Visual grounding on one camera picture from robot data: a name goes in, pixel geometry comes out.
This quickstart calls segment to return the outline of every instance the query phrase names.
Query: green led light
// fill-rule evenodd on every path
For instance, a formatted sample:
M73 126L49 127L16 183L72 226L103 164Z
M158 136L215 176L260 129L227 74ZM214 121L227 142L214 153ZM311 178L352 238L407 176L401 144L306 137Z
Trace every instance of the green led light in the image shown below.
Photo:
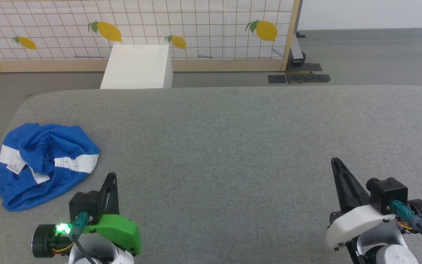
M72 224L59 224L56 226L56 232L58 234L69 234L69 232L71 232L72 229Z

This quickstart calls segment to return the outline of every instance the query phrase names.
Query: lemon patterned backdrop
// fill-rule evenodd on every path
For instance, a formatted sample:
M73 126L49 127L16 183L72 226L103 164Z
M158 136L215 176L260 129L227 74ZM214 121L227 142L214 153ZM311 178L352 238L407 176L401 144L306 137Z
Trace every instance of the lemon patterned backdrop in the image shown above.
M114 44L173 60L281 60L292 0L0 1L0 60L107 60Z

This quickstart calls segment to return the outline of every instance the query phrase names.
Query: wooden frame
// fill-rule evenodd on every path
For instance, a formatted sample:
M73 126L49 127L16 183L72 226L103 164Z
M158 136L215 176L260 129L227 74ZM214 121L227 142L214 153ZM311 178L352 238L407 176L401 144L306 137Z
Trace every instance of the wooden frame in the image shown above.
M173 60L176 72L283 72L289 60L300 0L294 0L283 60ZM0 72L104 72L108 60L0 60Z

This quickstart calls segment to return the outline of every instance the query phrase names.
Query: concrete floor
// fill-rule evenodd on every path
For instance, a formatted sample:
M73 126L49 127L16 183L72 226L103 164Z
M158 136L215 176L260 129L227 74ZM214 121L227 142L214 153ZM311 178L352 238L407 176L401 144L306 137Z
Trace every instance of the concrete floor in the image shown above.
M421 85L422 31L305 32L306 62L321 63L328 85ZM268 73L174 73L173 87L247 87L268 84ZM98 89L103 73L0 73L0 142L27 99L60 90Z

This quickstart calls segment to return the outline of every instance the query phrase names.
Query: lemon print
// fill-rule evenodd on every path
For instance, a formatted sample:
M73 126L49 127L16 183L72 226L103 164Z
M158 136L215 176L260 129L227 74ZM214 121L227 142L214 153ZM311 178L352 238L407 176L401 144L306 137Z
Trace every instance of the lemon print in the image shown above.
M177 48L185 49L186 42L182 37L176 35L170 35L165 38L169 43L172 42L172 45L176 46Z
M87 30L94 31L97 34L97 30L99 31L100 35L102 37L105 37L107 40L110 41L118 41L122 42L122 33L118 28L110 23L107 22L97 22L97 20L94 23L90 23L87 25Z
M256 28L256 35L258 35L258 37L260 37L262 40L275 41L276 35L278 35L276 26L273 25L273 23L265 20L259 21L257 19L256 21L248 23L245 31L247 31L248 27L250 27L250 31L252 33Z
M29 50L31 50L31 49L36 50L37 49L37 46L35 45L35 43L32 40L30 40L26 37L15 36L15 37L12 38L12 42L15 42L17 44L21 44L22 47L26 47Z

